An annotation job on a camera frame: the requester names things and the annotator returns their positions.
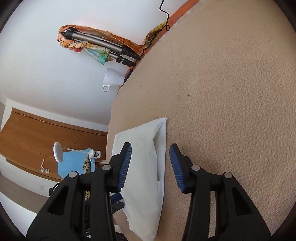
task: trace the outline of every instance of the folded white fabric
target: folded white fabric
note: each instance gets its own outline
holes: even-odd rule
[[[118,133],[112,155],[124,143],[132,146],[125,185],[121,190],[130,230],[143,241],[153,241],[158,230],[164,192],[166,118]]]

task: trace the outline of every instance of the mug handle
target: mug handle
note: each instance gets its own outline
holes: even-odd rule
[[[110,89],[110,86],[111,86],[111,85],[103,85],[103,91],[104,91],[104,92],[107,92],[107,91]]]

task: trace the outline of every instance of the white pitcher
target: white pitcher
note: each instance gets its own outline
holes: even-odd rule
[[[120,75],[113,69],[107,69],[104,81],[103,81],[103,91],[107,92],[111,86],[122,86],[124,83],[124,76]]]

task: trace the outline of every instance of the wooden door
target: wooden door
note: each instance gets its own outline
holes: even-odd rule
[[[30,173],[61,180],[53,155],[55,142],[75,150],[100,150],[102,156],[96,161],[106,158],[106,132],[67,125],[17,109],[12,110],[0,133],[0,154],[9,159],[10,163]],[[50,170],[48,174],[40,171],[43,159],[43,167]]]

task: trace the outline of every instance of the metal screw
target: metal screw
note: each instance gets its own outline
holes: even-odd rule
[[[70,172],[69,173],[69,177],[76,177],[77,176],[77,172]]]
[[[224,176],[225,176],[226,178],[232,178],[232,174],[231,174],[230,172],[226,172],[226,173],[224,173]]]
[[[106,164],[106,165],[103,165],[102,169],[103,169],[104,171],[108,171],[108,170],[111,169],[111,166],[108,165],[108,164]]]
[[[200,166],[198,166],[198,165],[193,165],[193,166],[191,167],[191,169],[194,170],[194,171],[199,171],[199,170],[200,170]]]

